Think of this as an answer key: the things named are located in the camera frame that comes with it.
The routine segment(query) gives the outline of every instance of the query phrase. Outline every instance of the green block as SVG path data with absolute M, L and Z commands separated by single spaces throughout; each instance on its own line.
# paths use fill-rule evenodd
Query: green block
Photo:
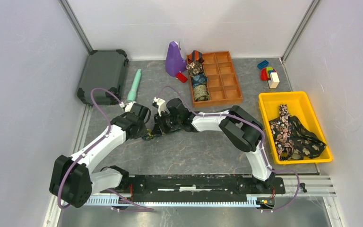
M 269 71 L 274 70 L 272 67 L 267 67 L 267 76 L 270 79 Z

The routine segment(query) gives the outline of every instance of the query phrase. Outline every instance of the blue lego brick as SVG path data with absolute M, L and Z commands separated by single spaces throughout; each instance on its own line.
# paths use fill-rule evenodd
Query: blue lego brick
M 265 67 L 267 67 L 269 65 L 269 62 L 267 61 L 267 60 L 263 60 L 263 61 L 261 61 L 261 63 L 259 63 L 258 65 L 257 65 L 257 67 L 258 67 L 258 69 L 263 69 L 263 68 L 265 68 Z

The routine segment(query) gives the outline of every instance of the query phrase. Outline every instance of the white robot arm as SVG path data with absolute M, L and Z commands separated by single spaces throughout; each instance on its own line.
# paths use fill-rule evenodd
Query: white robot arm
M 166 103 L 162 99 L 155 98 L 153 105 L 158 108 L 158 113 L 154 115 L 155 126 L 152 134 L 165 135 L 180 127 L 188 132 L 223 131 L 235 147 L 245 152 L 252 167 L 253 179 L 269 187 L 275 178 L 274 173 L 270 171 L 272 167 L 265 164 L 259 149 L 260 133 L 248 125 L 239 125 L 239 121 L 225 116 L 226 114 L 235 115 L 262 128 L 258 121 L 239 106 L 235 105 L 218 113 L 200 112 L 199 116 L 196 116 L 184 107 L 180 99 L 172 99 Z M 58 195 L 64 173 L 80 155 L 83 158 L 78 161 L 65 181 L 61 196 L 64 201 L 78 208 L 88 200 L 90 195 L 118 187 L 125 176 L 122 172 L 124 170 L 111 167 L 98 173 L 93 173 L 93 170 L 117 146 L 128 139 L 137 139 L 147 134 L 144 119 L 148 111 L 148 108 L 135 102 L 129 103 L 125 107 L 125 113 L 111 121 L 109 133 L 106 128 L 100 136 L 79 152 L 70 157 L 62 155 L 57 158 L 52 173 L 50 192 Z M 86 149 L 92 146 L 93 148 L 84 154 Z

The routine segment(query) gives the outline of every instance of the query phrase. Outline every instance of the green handle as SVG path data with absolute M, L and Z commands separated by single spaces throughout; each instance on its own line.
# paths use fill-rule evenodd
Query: green handle
M 137 70 L 136 76 L 134 77 L 133 85 L 131 85 L 131 90 L 127 95 L 127 102 L 133 102 L 136 100 L 138 84 L 140 83 L 141 70 Z

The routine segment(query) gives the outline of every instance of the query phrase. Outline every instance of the white wall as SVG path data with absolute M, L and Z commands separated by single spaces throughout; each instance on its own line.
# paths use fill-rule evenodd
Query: white wall
M 229 50 L 232 57 L 280 57 L 311 0 L 69 0 L 92 47 L 132 59 Z
M 57 0 L 0 0 L 0 227 L 42 225 L 54 160 L 71 153 L 87 53 Z
M 287 59 L 308 93 L 334 156 L 330 174 L 344 217 L 363 226 L 363 1 L 322 1 Z

